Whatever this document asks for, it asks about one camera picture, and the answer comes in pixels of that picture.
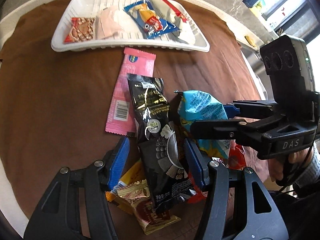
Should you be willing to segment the right grey sleeve forearm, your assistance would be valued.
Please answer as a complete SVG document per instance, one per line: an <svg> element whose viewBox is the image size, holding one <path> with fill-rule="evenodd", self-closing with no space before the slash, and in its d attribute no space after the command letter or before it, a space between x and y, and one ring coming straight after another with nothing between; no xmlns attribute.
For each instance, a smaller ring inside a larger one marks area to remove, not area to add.
<svg viewBox="0 0 320 240"><path fill-rule="evenodd" d="M319 180L319 152L316 144L313 145L313 155L310 163L304 168L301 176L293 184L293 188L298 191L305 186L310 186Z"/></svg>

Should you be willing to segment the person's right hand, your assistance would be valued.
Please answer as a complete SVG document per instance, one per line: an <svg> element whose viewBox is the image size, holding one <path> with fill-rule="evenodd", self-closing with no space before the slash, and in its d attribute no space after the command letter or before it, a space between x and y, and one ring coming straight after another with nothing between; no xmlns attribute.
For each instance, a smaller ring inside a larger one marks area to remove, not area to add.
<svg viewBox="0 0 320 240"><path fill-rule="evenodd" d="M291 153L287 156L286 160L290 164L301 165L303 161L306 159L306 162L304 163L303 167L307 167L310 164L311 159L313 158L313 147L311 148L311 152L309 155L308 155L308 151L309 151L308 149L304 149L296 153ZM274 182L276 180L282 180L284 162L278 159L268 159L267 163L268 163L268 170L269 170L271 181Z"/></svg>

